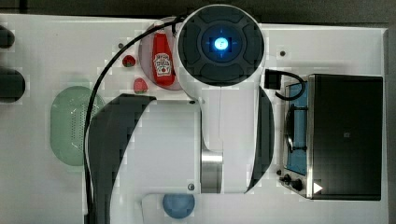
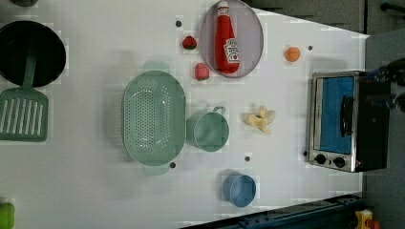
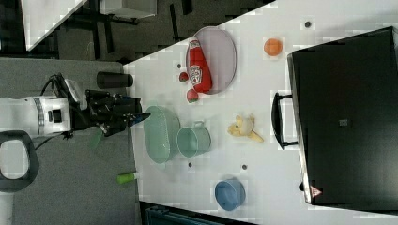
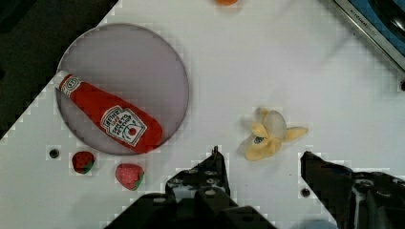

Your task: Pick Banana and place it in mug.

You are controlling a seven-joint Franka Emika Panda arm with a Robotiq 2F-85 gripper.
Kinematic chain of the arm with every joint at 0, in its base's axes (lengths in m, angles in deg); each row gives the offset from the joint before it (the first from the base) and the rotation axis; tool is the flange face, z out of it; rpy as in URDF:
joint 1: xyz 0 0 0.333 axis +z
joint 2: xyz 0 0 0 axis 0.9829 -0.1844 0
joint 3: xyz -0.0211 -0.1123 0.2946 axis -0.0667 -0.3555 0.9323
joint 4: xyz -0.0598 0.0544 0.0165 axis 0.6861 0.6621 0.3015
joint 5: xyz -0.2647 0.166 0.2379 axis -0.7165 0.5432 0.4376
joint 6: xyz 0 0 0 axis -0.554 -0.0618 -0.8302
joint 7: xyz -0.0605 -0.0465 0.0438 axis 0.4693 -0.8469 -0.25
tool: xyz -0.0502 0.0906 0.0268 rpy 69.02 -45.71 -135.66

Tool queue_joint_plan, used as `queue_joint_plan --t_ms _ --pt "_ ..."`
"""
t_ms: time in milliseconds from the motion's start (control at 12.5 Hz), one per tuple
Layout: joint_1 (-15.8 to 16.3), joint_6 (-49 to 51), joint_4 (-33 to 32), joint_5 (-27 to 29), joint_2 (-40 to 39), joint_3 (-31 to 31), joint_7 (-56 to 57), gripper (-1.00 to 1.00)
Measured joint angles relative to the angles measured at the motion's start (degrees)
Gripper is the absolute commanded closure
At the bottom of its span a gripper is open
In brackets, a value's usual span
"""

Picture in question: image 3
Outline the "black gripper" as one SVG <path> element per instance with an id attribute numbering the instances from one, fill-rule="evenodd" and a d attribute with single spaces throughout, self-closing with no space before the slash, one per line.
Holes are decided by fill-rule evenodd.
<path id="1" fill-rule="evenodd" d="M 97 127 L 105 137 L 124 131 L 150 117 L 142 113 L 141 99 L 106 91 L 86 90 L 87 109 L 72 107 L 72 130 Z"/>

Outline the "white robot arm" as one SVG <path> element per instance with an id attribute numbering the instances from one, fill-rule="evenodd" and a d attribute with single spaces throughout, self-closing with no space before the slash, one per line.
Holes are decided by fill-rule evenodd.
<path id="1" fill-rule="evenodd" d="M 36 139 L 99 128 L 106 137 L 124 131 L 150 117 L 141 99 L 87 90 L 84 100 L 74 97 L 23 97 L 1 99 L 1 129 L 21 130 Z"/>

